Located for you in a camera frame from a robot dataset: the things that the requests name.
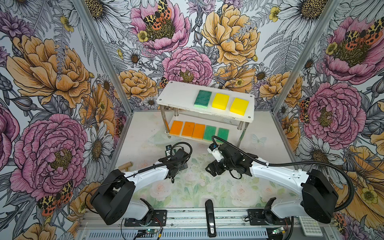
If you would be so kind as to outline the light green sponge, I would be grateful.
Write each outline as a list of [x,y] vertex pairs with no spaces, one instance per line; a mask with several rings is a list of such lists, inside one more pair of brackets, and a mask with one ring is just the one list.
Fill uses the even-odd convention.
[[217,130],[217,127],[206,125],[204,135],[203,135],[203,140],[210,142],[212,140],[212,136],[216,134],[216,130]]
[[217,133],[216,142],[218,144],[222,144],[223,142],[220,139],[227,141],[228,137],[229,137],[229,130],[224,129],[224,128],[219,128],[218,133]]

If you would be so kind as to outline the orange sponge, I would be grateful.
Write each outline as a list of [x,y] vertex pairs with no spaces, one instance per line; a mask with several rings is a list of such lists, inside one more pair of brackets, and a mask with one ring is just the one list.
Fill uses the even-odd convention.
[[195,124],[192,138],[197,140],[202,140],[204,138],[206,126],[202,124]]
[[185,122],[182,137],[191,138],[195,129],[195,123]]
[[184,122],[182,121],[173,121],[172,127],[169,134],[172,136],[180,136],[183,129]]

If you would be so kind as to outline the yellow sponge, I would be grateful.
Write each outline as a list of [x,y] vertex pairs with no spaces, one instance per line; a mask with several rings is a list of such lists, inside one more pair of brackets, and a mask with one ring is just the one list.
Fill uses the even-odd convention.
[[233,114],[244,116],[247,111],[248,105],[249,105],[249,101],[235,98],[230,107],[230,112]]

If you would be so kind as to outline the yellow sponge block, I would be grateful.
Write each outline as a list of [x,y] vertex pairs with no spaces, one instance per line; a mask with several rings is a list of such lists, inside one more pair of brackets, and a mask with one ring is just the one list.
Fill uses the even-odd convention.
[[225,111],[229,102],[230,96],[225,94],[216,93],[214,100],[212,102],[212,107],[214,109],[219,109]]

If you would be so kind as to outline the dark green scouring sponge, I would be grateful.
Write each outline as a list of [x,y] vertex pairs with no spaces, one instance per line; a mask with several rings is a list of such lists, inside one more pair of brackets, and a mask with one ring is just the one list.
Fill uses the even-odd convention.
[[211,96],[212,96],[212,92],[199,90],[198,95],[197,95],[195,102],[194,102],[194,107],[207,109]]

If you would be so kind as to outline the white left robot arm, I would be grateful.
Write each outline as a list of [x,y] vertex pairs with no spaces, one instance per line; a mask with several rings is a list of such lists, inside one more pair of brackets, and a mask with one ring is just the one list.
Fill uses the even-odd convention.
[[116,169],[92,193],[90,204],[107,225],[125,218],[147,226],[153,221],[154,208],[143,198],[133,200],[134,194],[155,182],[173,180],[190,156],[179,149],[138,171],[123,173]]

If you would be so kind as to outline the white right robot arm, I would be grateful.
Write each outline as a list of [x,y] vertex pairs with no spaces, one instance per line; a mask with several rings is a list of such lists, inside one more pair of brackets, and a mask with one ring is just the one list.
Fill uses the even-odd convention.
[[270,198],[266,205],[268,214],[279,219],[306,216],[324,224],[331,222],[339,196],[321,171],[274,167],[264,159],[226,143],[212,143],[208,152],[214,161],[206,167],[206,171],[214,177],[225,171],[236,171],[240,175],[271,181],[294,192],[293,197]]

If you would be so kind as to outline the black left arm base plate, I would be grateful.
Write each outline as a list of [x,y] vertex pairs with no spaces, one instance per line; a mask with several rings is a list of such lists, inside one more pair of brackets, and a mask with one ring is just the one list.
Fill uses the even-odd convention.
[[151,217],[146,215],[142,220],[125,219],[124,227],[165,227],[167,215],[167,210],[154,210]]

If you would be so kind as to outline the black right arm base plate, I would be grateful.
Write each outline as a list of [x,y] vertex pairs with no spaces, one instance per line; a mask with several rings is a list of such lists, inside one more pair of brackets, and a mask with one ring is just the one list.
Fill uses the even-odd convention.
[[279,219],[270,210],[248,209],[247,214],[244,220],[251,226],[288,226],[291,224],[290,218]]

